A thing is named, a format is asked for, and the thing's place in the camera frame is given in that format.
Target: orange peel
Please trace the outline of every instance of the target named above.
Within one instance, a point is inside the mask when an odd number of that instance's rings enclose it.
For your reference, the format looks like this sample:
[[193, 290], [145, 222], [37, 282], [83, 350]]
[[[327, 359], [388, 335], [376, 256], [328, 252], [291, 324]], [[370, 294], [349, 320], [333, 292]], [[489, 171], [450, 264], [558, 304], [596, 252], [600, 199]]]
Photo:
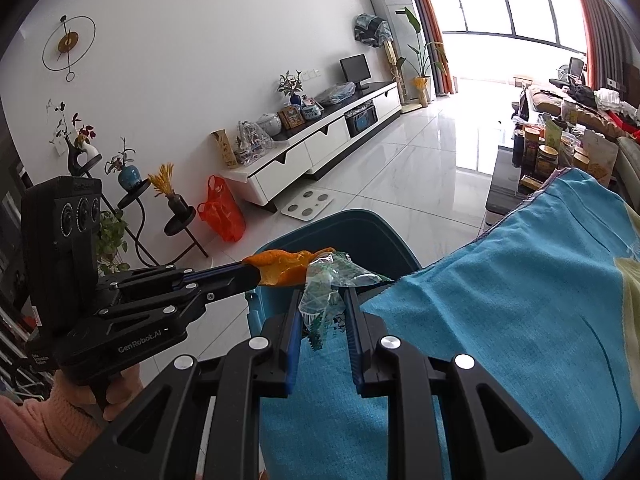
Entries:
[[242, 262], [260, 270], [260, 285], [304, 285], [308, 265], [320, 254], [334, 252], [335, 249], [332, 247], [327, 247], [317, 253], [309, 251], [287, 253], [287, 251], [273, 249], [248, 256]]

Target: pink sleeve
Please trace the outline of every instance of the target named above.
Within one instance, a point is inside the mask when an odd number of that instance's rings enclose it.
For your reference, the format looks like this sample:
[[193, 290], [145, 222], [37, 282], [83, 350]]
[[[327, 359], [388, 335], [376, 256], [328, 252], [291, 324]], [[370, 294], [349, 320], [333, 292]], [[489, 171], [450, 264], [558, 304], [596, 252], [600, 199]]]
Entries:
[[55, 386], [48, 400], [31, 399], [23, 406], [0, 396], [0, 421], [42, 480], [60, 480], [100, 433], [94, 420], [66, 402]]

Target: blue basket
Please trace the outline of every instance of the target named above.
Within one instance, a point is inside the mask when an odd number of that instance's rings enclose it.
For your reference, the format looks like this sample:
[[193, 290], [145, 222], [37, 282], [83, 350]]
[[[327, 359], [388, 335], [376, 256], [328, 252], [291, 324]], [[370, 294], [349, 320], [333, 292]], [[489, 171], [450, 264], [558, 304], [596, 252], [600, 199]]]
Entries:
[[[282, 249], [290, 253], [305, 250], [316, 252], [327, 247], [349, 253], [351, 259], [361, 267], [393, 280], [422, 268], [404, 240], [389, 224], [364, 209], [350, 209], [327, 216], [269, 242], [257, 253], [270, 249]], [[293, 287], [259, 286], [255, 291], [245, 294], [249, 303], [247, 319], [252, 336], [262, 331], [267, 318], [287, 311], [294, 290]]]

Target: camera lens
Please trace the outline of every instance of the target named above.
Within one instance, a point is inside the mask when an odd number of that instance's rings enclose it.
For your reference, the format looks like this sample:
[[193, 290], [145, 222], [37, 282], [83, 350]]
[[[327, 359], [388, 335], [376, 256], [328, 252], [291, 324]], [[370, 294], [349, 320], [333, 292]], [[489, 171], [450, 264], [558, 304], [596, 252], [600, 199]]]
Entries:
[[91, 221], [97, 222], [100, 215], [100, 202], [97, 198], [94, 198], [94, 203], [91, 206]]
[[78, 229], [84, 231], [89, 219], [89, 204], [86, 199], [83, 198], [78, 204]]
[[65, 235], [65, 237], [69, 236], [73, 226], [74, 210], [71, 204], [66, 204], [62, 209], [62, 215], [60, 215], [60, 229], [62, 230], [62, 234]]

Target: dark blue vase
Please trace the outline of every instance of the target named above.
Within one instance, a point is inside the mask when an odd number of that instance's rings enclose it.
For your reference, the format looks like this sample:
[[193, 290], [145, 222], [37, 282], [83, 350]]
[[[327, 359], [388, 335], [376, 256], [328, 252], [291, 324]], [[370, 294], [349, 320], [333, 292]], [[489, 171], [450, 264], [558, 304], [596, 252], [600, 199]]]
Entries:
[[289, 101], [291, 101], [291, 104], [294, 106], [302, 106], [302, 98], [298, 94], [291, 94]]
[[125, 166], [118, 175], [118, 183], [124, 191], [131, 191], [140, 183], [140, 172], [135, 166]]

